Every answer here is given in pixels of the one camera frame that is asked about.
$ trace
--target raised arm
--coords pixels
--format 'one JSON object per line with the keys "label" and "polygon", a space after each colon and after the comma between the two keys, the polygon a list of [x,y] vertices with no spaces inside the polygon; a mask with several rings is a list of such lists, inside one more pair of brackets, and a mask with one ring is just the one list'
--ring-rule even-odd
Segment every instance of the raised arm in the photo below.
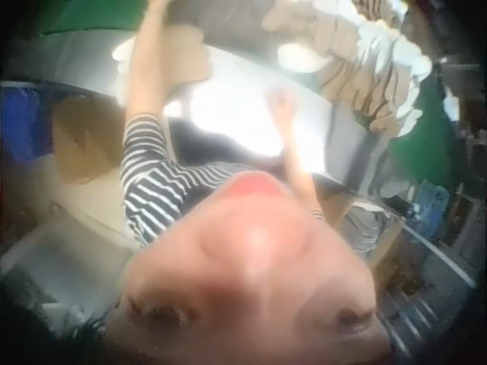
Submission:
{"label": "raised arm", "polygon": [[295,99],[285,90],[269,93],[269,109],[284,142],[285,170],[288,184],[298,199],[312,211],[322,211],[311,175],[307,173],[298,153],[298,144],[292,130]]}
{"label": "raised arm", "polygon": [[130,65],[127,121],[143,113],[159,116],[164,107],[168,86],[164,19],[170,1],[148,0]]}

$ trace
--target person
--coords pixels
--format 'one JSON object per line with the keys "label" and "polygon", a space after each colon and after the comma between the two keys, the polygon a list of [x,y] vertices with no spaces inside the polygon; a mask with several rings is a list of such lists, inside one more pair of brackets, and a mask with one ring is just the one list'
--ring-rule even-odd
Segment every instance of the person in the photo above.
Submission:
{"label": "person", "polygon": [[143,249],[107,320],[107,348],[119,363],[383,361],[372,274],[323,219],[289,92],[269,95],[288,185],[242,164],[169,157],[159,119],[169,2],[148,0],[132,55],[121,181]]}

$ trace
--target mouth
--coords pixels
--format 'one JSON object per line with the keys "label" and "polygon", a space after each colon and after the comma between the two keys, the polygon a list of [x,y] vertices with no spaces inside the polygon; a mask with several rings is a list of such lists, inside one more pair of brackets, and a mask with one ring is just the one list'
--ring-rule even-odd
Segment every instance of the mouth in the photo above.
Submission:
{"label": "mouth", "polygon": [[222,196],[249,194],[289,195],[285,186],[275,177],[264,172],[238,173],[229,182]]}

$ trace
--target striped shirt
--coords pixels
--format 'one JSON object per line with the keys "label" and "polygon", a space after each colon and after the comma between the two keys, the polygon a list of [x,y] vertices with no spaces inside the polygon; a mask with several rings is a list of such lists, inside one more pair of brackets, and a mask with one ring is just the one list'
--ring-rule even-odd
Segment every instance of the striped shirt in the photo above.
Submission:
{"label": "striped shirt", "polygon": [[[126,129],[120,170],[128,224],[141,245],[148,246],[235,173],[249,170],[225,162],[181,166],[169,158],[158,118],[137,116]],[[323,219],[321,212],[312,213]]]}

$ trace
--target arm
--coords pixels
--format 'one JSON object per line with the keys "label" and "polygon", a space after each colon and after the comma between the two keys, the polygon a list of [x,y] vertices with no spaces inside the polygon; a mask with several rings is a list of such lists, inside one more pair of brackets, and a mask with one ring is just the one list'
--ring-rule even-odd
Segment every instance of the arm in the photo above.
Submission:
{"label": "arm", "polygon": [[298,199],[310,210],[322,211],[314,181],[301,165],[298,144],[292,131],[295,101],[285,91],[275,91],[269,96],[269,108],[275,126],[284,142],[285,171],[288,184]]}
{"label": "arm", "polygon": [[168,85],[164,19],[169,2],[148,1],[130,65],[127,121],[142,113],[159,116],[164,107]]}

